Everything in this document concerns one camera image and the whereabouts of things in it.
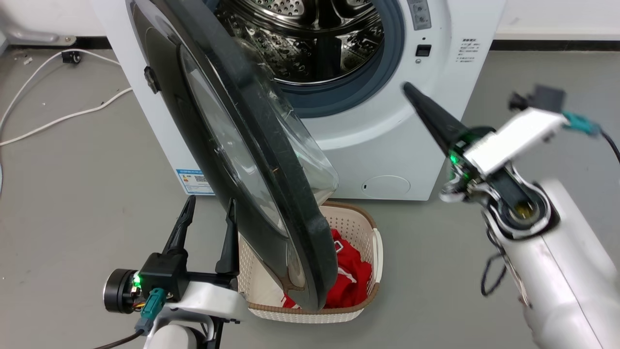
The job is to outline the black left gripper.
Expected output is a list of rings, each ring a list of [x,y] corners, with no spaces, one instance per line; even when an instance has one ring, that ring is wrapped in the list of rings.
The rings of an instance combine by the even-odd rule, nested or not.
[[[179,302],[190,282],[231,288],[240,268],[236,200],[230,199],[226,214],[227,230],[215,273],[190,272],[186,267],[186,235],[193,222],[195,205],[196,196],[188,196],[162,254],[150,254],[140,270],[117,268],[111,272],[103,290],[106,311],[130,314],[155,288],[163,289],[169,302]]]

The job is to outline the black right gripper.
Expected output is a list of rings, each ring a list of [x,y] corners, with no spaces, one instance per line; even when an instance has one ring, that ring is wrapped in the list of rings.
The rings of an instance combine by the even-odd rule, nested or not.
[[[488,204],[490,200],[496,201],[496,190],[465,158],[465,152],[473,148],[485,135],[494,132],[494,129],[487,126],[467,128],[411,82],[403,84],[403,93],[441,152],[447,157],[448,181],[439,192],[441,201],[480,204]]]

